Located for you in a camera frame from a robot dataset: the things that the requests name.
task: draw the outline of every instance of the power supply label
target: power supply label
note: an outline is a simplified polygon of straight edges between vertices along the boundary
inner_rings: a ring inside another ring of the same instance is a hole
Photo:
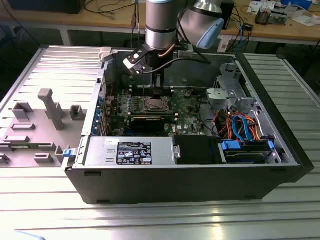
[[[119,142],[116,163],[118,165],[151,165],[151,142]]]

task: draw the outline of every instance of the blue tab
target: blue tab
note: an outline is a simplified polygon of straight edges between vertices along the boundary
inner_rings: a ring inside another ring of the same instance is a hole
[[[271,150],[275,149],[275,145],[272,141],[268,141],[268,145],[271,148]]]
[[[75,148],[65,149],[63,150],[62,155],[64,158],[74,158],[76,156],[76,149]]]
[[[241,145],[237,141],[223,141],[222,150],[241,150]]]
[[[223,142],[221,143],[221,146],[222,146],[222,150],[223,150],[223,151],[228,149],[228,146],[227,146],[227,144],[226,144],[225,141],[223,141]]]

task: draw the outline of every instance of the side panel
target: side panel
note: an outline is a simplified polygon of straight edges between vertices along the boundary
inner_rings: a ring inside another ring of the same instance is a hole
[[[262,199],[300,167],[69,169],[87,204]]]
[[[303,176],[305,176],[307,173],[312,171],[314,169],[314,166],[311,163],[310,159],[308,158],[307,154],[305,153],[304,149],[301,147],[300,143],[296,139],[292,130],[288,126],[284,117],[279,112],[276,104],[269,96],[261,80],[259,79],[255,71],[251,67],[251,64],[253,63],[249,62],[245,57],[245,55],[243,55],[242,53],[237,55],[237,59],[239,60],[240,65],[242,66],[243,70],[247,75],[247,78],[248,78],[246,79],[247,82],[249,81],[248,83],[250,87],[253,88],[253,91],[256,92],[256,95],[259,98],[257,99],[257,101],[258,102],[260,101],[263,104],[263,107],[265,108],[272,122],[276,126],[278,132],[283,138],[290,153],[293,155],[293,158],[295,159],[295,161],[303,166],[300,168],[299,172],[297,172],[294,176],[292,176],[290,179],[287,180],[287,183],[295,183],[299,179],[301,179]]]

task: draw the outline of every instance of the wooden workbench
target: wooden workbench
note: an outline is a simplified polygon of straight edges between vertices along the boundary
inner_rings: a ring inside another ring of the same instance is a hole
[[[112,0],[99,0],[99,4],[114,3]],[[250,0],[235,0],[237,9],[246,23],[254,25],[251,41],[261,42],[276,42],[276,43],[296,43],[314,45],[320,38],[320,26],[314,25],[311,27],[304,26],[289,19],[286,25],[259,25],[255,24],[254,14],[247,13]],[[130,0],[124,0],[116,6],[104,8],[112,10],[131,4]],[[92,11],[97,11],[97,6],[94,2],[87,6]],[[126,7],[114,12],[110,19],[98,13],[92,13],[82,9],[79,14],[39,12],[39,11],[13,11],[8,6],[13,16],[16,17],[24,26],[34,28],[51,28],[58,29],[65,45],[70,45],[68,30],[83,30],[83,31],[99,31],[99,32],[131,32],[131,19],[134,11],[134,6]],[[310,11],[320,12],[320,7],[312,5]],[[17,23],[6,12],[0,2],[0,21],[1,25],[17,26]],[[140,27],[144,29],[146,26],[146,5],[140,4]],[[228,29],[223,30],[220,39],[225,42],[232,40],[239,33],[235,23],[230,22]]]

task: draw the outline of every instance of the white label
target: white label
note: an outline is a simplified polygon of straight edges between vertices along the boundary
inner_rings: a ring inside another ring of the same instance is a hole
[[[104,140],[104,145],[117,145],[120,139],[118,138],[106,138]]]

